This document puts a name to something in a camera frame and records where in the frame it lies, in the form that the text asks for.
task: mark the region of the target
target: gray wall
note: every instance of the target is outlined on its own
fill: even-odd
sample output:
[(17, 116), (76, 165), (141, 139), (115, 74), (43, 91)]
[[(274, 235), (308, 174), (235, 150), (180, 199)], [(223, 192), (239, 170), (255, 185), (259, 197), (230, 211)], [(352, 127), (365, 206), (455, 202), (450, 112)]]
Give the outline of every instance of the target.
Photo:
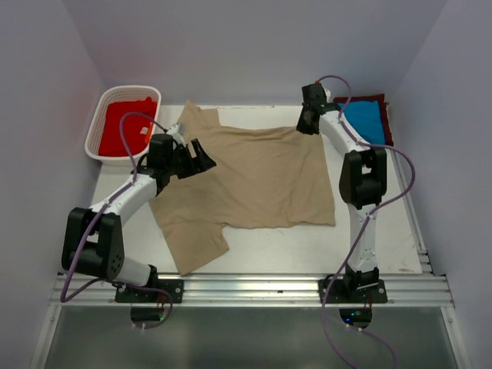
[(108, 85), (222, 104), (299, 104), (328, 72), (391, 96), (446, 2), (64, 1)]
[(68, 212), (98, 167), (85, 133), (103, 84), (60, 1), (0, 4), (0, 367), (27, 367), (55, 282)]
[(492, 2), (449, 0), (412, 64), (391, 123), (417, 166), (415, 208), (446, 273), (476, 367), (489, 368)]

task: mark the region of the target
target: basket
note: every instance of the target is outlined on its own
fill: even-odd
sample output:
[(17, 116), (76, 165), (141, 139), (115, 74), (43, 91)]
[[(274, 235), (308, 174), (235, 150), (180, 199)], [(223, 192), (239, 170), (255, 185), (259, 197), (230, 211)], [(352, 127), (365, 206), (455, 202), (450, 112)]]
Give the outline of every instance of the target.
[[(92, 118), (91, 127), (87, 133), (87, 138), (85, 139), (85, 152), (91, 158), (99, 160), (102, 164), (106, 165), (119, 165), (119, 166), (129, 166), (131, 165), (130, 158), (128, 157), (109, 157), (99, 155), (99, 145), (101, 144), (102, 133), (105, 129), (106, 122), (106, 111), (108, 110), (108, 105), (117, 101), (136, 101), (145, 100), (150, 97), (152, 100), (157, 102), (157, 109), (155, 111), (155, 116), (152, 117), (157, 120), (159, 115), (159, 107), (161, 106), (161, 93), (150, 86), (117, 86), (108, 89), (104, 94), (102, 94), (99, 99), (98, 107), (95, 109), (94, 117)], [(151, 126), (151, 135), (155, 131), (155, 125)], [(148, 152), (148, 144), (145, 149), (138, 154), (133, 155), (133, 158), (138, 161), (138, 159)]]

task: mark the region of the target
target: blue pillow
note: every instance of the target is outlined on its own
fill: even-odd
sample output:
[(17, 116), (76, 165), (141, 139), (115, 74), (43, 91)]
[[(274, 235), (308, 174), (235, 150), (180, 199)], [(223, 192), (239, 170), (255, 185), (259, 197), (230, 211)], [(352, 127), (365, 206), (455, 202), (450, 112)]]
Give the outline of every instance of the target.
[(385, 145), (383, 123), (377, 101), (354, 101), (345, 108), (345, 118), (370, 144)]

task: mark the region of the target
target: white table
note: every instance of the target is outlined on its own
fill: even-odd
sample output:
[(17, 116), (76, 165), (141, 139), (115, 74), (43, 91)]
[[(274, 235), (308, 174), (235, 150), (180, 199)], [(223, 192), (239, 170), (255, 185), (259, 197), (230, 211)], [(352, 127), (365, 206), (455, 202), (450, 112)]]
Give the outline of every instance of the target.
[[(161, 106), (158, 120), (169, 127), (181, 114), (183, 106)], [(258, 129), (295, 126), (300, 106), (218, 106), (222, 125)], [(323, 137), (327, 167), (335, 199), (335, 227), (297, 225), (292, 228), (239, 229), (224, 228), (230, 250), (199, 268), (200, 273), (321, 273), (335, 272), (349, 248), (347, 205), (338, 193), (342, 157), (330, 141)], [(400, 185), (391, 156), (387, 163), (387, 193), (384, 198), (400, 192)], [(112, 193), (129, 176), (130, 168), (103, 165), (94, 194), (100, 201)], [(376, 251), (379, 268), (384, 274), (422, 273), (417, 255), (417, 239), (403, 201), (383, 208), (377, 216)], [(148, 204), (145, 204), (123, 227), (125, 254), (159, 272), (177, 272), (160, 228)]]

